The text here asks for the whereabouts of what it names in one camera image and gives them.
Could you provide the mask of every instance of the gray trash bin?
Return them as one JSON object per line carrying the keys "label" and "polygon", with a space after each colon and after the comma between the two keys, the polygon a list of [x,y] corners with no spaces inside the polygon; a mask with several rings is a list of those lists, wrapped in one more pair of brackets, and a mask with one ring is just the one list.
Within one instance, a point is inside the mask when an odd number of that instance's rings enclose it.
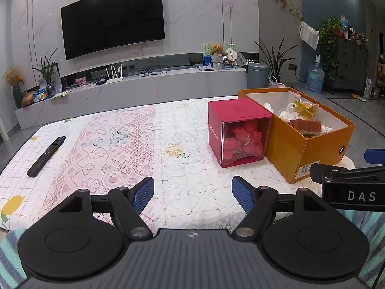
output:
{"label": "gray trash bin", "polygon": [[269,69],[265,63],[249,63],[246,66],[247,89],[268,88]]}

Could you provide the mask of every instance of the blue wall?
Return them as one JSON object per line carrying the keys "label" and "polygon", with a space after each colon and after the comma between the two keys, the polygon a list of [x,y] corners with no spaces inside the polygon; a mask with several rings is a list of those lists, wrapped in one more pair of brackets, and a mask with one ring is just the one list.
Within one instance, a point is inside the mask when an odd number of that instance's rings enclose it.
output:
{"label": "blue wall", "polygon": [[[362,33],[366,33],[364,0],[302,0],[302,16],[305,22],[318,30],[324,18],[345,15],[349,25]],[[302,42],[301,72],[299,80],[306,81],[308,68],[315,63],[317,51]]]}

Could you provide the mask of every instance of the black cabinet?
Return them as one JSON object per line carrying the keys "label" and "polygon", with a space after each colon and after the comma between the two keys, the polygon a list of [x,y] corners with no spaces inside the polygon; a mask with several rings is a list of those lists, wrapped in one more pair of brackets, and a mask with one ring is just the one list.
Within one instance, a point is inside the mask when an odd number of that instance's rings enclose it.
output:
{"label": "black cabinet", "polygon": [[350,40],[338,37],[334,59],[338,64],[332,70],[334,79],[326,75],[323,89],[329,92],[334,92],[335,89],[363,91],[368,50],[360,48]]}

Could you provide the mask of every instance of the dark green vase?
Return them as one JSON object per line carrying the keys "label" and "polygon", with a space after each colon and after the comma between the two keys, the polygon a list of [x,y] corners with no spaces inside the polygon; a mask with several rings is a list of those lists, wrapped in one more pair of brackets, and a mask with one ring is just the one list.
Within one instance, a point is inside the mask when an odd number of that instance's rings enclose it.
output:
{"label": "dark green vase", "polygon": [[23,93],[19,85],[13,87],[13,98],[18,109],[22,108]]}

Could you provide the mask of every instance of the flat screen tv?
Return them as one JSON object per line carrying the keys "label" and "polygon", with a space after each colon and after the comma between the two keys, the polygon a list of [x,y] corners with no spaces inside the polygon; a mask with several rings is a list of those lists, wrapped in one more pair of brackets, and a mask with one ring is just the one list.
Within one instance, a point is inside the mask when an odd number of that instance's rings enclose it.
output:
{"label": "flat screen tv", "polygon": [[164,39],[162,0],[81,0],[62,8],[65,56]]}

